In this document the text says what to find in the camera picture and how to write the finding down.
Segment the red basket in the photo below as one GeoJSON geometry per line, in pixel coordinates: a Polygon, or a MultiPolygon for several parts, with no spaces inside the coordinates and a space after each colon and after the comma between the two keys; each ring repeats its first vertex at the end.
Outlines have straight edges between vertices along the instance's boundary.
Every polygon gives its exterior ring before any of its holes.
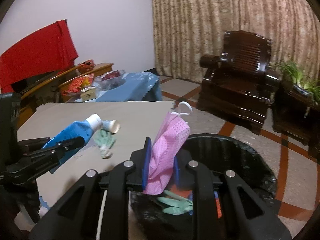
{"type": "Polygon", "coordinates": [[[94,64],[93,60],[84,61],[83,63],[79,64],[78,72],[80,74],[84,74],[86,72],[93,70],[94,66],[95,66],[95,64],[94,64]]]}

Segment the beige tissue box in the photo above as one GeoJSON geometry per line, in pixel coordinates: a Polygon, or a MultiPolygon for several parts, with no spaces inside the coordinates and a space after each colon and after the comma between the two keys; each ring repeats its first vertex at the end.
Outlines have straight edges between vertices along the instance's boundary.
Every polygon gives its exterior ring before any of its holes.
{"type": "Polygon", "coordinates": [[[95,100],[97,98],[97,88],[96,87],[86,87],[80,90],[80,98],[82,102],[89,100],[95,100]]]}

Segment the green potted plant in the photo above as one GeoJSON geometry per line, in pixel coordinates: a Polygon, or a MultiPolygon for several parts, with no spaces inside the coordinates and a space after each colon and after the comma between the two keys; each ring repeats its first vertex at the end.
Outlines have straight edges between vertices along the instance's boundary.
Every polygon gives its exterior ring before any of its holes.
{"type": "Polygon", "coordinates": [[[275,65],[282,74],[282,80],[292,84],[293,90],[315,104],[319,103],[319,80],[313,80],[305,75],[302,69],[292,61],[280,62],[275,65]]]}

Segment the red snack packets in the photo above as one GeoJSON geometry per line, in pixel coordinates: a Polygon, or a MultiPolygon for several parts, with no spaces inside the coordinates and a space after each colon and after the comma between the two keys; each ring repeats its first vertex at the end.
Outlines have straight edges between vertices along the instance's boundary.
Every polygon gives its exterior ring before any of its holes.
{"type": "Polygon", "coordinates": [[[71,96],[78,94],[82,89],[91,87],[93,84],[94,74],[88,74],[84,76],[77,77],[72,80],[67,89],[62,91],[63,95],[71,96]]]}

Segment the glass fruit bowl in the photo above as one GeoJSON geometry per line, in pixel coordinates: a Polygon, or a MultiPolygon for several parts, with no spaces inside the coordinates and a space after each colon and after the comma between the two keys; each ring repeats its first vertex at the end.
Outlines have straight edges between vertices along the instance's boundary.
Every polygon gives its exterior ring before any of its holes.
{"type": "Polygon", "coordinates": [[[94,78],[95,83],[98,84],[101,90],[111,90],[117,88],[125,83],[124,70],[114,70],[106,72],[103,75],[94,78]]]}

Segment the light blue paper cup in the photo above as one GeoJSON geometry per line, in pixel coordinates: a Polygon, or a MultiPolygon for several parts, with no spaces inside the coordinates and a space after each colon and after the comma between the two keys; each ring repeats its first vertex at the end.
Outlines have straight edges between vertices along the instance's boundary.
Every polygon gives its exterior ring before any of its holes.
{"type": "Polygon", "coordinates": [[[120,130],[120,123],[118,120],[103,120],[102,129],[116,134],[120,130]]]}

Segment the red cloth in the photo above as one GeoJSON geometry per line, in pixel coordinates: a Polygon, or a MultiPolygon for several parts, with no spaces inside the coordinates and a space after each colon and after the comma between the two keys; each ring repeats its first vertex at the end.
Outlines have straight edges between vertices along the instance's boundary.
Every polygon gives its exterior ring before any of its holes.
{"type": "Polygon", "coordinates": [[[1,55],[1,92],[18,81],[67,70],[78,57],[67,21],[60,20],[18,41],[1,55]]]}

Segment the beige patterned curtain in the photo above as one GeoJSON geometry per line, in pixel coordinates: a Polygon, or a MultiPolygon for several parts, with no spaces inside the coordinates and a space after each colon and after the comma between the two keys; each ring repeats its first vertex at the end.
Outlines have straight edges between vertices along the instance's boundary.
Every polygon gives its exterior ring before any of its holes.
{"type": "Polygon", "coordinates": [[[272,41],[272,62],[293,61],[319,76],[319,19],[307,0],[152,0],[159,74],[201,82],[204,54],[220,55],[225,31],[272,41]]]}

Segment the black trash bin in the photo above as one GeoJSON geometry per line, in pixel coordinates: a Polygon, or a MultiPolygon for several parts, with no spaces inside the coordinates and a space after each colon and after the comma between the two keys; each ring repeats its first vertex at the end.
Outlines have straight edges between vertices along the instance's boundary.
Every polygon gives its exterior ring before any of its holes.
{"type": "MultiPolygon", "coordinates": [[[[217,134],[200,133],[188,137],[182,146],[195,161],[213,172],[233,170],[266,203],[274,207],[277,179],[260,154],[248,144],[217,134]]],[[[131,194],[131,208],[147,239],[191,239],[192,214],[170,215],[156,196],[131,194]]]]}

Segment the blue tablecloth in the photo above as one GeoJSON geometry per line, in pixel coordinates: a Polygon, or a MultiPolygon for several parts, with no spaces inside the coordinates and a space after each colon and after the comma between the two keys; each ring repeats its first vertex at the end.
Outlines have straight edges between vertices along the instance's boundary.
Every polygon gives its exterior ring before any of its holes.
{"type": "Polygon", "coordinates": [[[150,73],[127,73],[123,83],[112,90],[97,92],[97,98],[87,102],[162,101],[160,77],[150,73]]]}

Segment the green rubber glove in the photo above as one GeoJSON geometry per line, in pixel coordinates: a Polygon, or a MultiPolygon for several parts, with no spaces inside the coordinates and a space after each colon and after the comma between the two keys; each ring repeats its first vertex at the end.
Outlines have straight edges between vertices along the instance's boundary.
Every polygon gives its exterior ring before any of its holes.
{"type": "Polygon", "coordinates": [[[160,203],[166,205],[166,207],[162,209],[163,213],[175,216],[183,215],[185,213],[190,215],[193,214],[192,200],[184,198],[168,190],[164,190],[163,193],[165,194],[165,197],[157,197],[157,200],[160,203]]]}
{"type": "Polygon", "coordinates": [[[116,139],[111,132],[100,129],[93,136],[93,140],[99,147],[100,155],[103,159],[108,159],[112,156],[111,148],[116,142],[116,139]]]}

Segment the dark wooden side table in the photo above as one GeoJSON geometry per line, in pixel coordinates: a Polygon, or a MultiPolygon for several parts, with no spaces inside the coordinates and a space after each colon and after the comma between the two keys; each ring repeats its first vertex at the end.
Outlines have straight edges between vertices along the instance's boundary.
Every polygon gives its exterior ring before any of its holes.
{"type": "Polygon", "coordinates": [[[282,80],[272,104],[273,130],[309,147],[319,160],[319,105],[311,94],[291,81],[282,80]]]}

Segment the wooden side cabinet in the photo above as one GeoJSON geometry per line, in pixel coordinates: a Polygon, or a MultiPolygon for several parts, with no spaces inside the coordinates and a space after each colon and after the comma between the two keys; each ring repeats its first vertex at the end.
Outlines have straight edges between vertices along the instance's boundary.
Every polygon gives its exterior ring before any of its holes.
{"type": "Polygon", "coordinates": [[[66,102],[71,97],[63,95],[71,82],[77,77],[93,74],[98,76],[112,70],[112,63],[100,63],[81,73],[80,66],[74,65],[64,72],[52,72],[37,80],[21,93],[21,110],[17,127],[20,128],[35,112],[37,107],[48,102],[66,102]]]}

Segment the pink face mask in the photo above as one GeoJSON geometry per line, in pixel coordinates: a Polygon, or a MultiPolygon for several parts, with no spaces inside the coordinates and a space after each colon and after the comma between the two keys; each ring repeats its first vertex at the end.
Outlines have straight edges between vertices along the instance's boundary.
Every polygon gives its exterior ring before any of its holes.
{"type": "Polygon", "coordinates": [[[190,134],[190,127],[182,116],[192,113],[191,105],[182,101],[164,118],[152,145],[144,194],[158,195],[167,187],[173,174],[175,156],[190,134]]]}

